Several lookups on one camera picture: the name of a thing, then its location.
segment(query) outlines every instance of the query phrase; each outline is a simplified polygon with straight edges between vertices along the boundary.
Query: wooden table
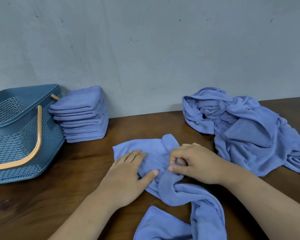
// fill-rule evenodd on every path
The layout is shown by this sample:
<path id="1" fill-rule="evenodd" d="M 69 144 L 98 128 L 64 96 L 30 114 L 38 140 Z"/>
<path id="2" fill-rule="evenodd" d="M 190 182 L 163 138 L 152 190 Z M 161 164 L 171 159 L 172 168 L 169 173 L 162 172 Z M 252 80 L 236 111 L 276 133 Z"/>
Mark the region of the wooden table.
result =
<path id="1" fill-rule="evenodd" d="M 279 113 L 300 133 L 300 97 L 261 101 Z M 0 240 L 45 240 L 68 218 L 84 198 L 97 188 L 113 160 L 112 146 L 132 139 L 161 138 L 171 133 L 179 144 L 199 143 L 211 150 L 213 136 L 188 126 L 181 111 L 110 119 L 103 139 L 65 143 L 49 168 L 31 180 L 0 185 Z M 264 180 L 300 203 L 300 174 L 285 167 Z M 267 239 L 241 203 L 219 185 L 203 185 L 221 202 L 228 239 Z M 188 222 L 191 205 L 171 207 L 144 192 L 132 204 L 118 210 L 100 239 L 132 239 L 149 206 Z"/>

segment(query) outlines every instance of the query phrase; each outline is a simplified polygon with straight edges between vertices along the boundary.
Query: concrete wall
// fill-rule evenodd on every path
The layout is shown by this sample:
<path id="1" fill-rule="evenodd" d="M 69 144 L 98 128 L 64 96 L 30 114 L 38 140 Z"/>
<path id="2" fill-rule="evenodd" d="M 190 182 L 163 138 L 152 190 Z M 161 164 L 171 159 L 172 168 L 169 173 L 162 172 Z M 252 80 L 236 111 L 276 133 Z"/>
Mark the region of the concrete wall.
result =
<path id="1" fill-rule="evenodd" d="M 47 83 L 101 86 L 111 117 L 300 96 L 300 0 L 0 0 L 0 90 Z"/>

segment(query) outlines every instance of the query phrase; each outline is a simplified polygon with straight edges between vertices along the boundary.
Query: hand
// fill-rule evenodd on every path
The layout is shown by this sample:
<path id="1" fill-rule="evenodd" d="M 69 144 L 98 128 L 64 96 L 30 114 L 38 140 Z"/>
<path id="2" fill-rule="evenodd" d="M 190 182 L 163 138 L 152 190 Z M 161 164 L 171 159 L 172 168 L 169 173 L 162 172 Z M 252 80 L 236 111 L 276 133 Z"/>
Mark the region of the hand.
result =
<path id="1" fill-rule="evenodd" d="M 192 177 L 206 184 L 223 185 L 231 178 L 233 168 L 238 167 L 197 143 L 183 144 L 174 149 L 169 160 L 169 171 Z"/>
<path id="2" fill-rule="evenodd" d="M 128 152 L 116 160 L 96 189 L 99 197 L 110 201 L 115 209 L 134 201 L 159 174 L 158 170 L 152 170 L 138 180 L 139 166 L 147 155 L 140 152 L 141 150 Z"/>

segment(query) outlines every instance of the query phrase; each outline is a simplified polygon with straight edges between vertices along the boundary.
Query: right hand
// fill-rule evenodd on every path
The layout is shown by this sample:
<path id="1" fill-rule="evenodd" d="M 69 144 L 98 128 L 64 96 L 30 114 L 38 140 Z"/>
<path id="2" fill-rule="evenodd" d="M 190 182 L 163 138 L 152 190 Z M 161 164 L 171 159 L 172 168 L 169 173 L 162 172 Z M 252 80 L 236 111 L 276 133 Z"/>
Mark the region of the right hand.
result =
<path id="1" fill-rule="evenodd" d="M 223 185 L 238 167 L 197 143 L 183 144 L 172 150 L 169 161 L 169 171 L 192 177 L 205 184 Z"/>

